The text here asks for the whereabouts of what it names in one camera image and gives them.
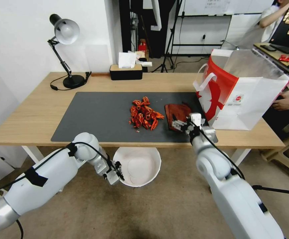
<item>white bucket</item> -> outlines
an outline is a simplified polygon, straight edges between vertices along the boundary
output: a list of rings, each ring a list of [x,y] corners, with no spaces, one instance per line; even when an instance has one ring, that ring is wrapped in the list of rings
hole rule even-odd
[[[161,157],[157,148],[120,147],[113,156],[121,163],[123,184],[142,187],[152,182],[161,168]]]

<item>red and white bag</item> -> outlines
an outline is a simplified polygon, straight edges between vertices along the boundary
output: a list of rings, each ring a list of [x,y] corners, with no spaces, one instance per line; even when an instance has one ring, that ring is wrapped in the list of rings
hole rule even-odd
[[[209,124],[215,129],[252,130],[289,77],[258,52],[214,49],[203,82],[193,83]]]

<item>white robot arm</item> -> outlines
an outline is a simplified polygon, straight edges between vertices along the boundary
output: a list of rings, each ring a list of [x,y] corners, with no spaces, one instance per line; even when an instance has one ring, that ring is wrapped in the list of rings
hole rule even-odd
[[[73,152],[73,149],[63,148],[49,154],[33,166],[32,169],[35,170],[32,170],[31,175],[21,174],[16,179],[20,180],[0,199],[0,230],[13,224],[24,213],[48,202],[73,179],[86,162],[92,164],[96,173],[104,176],[111,185],[117,183],[119,177],[123,178],[118,162],[113,166],[111,161],[103,159],[90,146],[78,142],[89,144],[102,155],[106,155],[97,138],[89,133],[81,133],[75,137],[72,142]],[[43,187],[33,185],[35,181],[42,183]]]
[[[210,185],[213,199],[235,238],[284,239],[279,225],[253,188],[239,175],[232,175],[231,162],[210,143],[215,130],[201,127],[200,123],[201,115],[191,114],[187,122],[173,121],[173,127],[190,136],[197,154],[197,169]]]
[[[190,136],[197,154],[198,171],[210,185],[213,198],[235,238],[284,239],[279,225],[252,187],[233,173],[229,158],[212,145],[210,139],[214,139],[215,130],[200,125],[200,114],[192,114],[187,122],[173,121],[176,129]],[[119,178],[123,179],[119,162],[112,162],[102,155],[106,153],[98,140],[92,134],[81,133],[67,148],[54,151],[34,165],[31,175],[19,176],[19,181],[0,199],[0,230],[10,226],[24,213],[44,205],[86,162],[92,164],[111,185]]]

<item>wooden table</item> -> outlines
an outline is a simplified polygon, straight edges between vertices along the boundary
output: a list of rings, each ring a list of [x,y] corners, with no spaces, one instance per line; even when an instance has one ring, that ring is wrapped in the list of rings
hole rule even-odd
[[[36,146],[66,146],[69,142],[52,142],[59,122],[76,92],[194,92],[196,73],[143,73],[142,80],[112,81],[109,76],[91,76],[86,85],[69,91],[55,91],[49,86],[64,72],[50,73],[0,126],[0,145],[21,145],[38,162],[43,158]],[[63,88],[62,80],[55,82]],[[251,149],[284,147],[267,123],[261,119],[251,131],[217,130],[220,148],[237,148],[233,160],[240,163]],[[100,142],[104,147],[187,147],[190,143]]]
[[[270,45],[269,43],[255,43],[254,46],[256,49],[260,51],[260,53],[268,56],[270,60],[272,60],[279,68],[281,68],[283,71],[289,73],[289,62],[280,61],[281,55],[289,55],[286,53],[283,53],[279,50],[276,51],[267,51],[266,49],[262,48],[262,45]]]

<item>tissue box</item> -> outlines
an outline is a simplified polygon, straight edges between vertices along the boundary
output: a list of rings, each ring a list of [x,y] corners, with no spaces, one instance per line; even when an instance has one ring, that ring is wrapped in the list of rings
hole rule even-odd
[[[136,64],[134,68],[119,68],[118,65],[111,65],[110,77],[112,80],[141,80],[142,65]]]

